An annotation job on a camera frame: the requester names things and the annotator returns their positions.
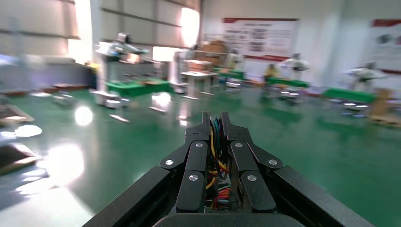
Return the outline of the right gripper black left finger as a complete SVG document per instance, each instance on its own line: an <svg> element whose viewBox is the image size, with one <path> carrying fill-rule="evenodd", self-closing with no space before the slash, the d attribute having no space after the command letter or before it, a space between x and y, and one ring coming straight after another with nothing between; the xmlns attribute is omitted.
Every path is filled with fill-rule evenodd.
<svg viewBox="0 0 401 227"><path fill-rule="evenodd" d="M174 203L177 213L203 213L209 171L210 113L202 113L202 122L187 128L183 145L160 161L172 175L178 190Z"/></svg>

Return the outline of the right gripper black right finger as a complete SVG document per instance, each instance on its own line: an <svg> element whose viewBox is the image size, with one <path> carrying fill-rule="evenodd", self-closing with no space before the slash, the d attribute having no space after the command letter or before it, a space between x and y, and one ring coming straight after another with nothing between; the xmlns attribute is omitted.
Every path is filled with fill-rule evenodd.
<svg viewBox="0 0 401 227"><path fill-rule="evenodd" d="M230 155L231 192L241 209L249 213L273 213L274 198L265 178L283 167L283 162L257 146L247 128L231 123L221 114L223 144Z"/></svg>

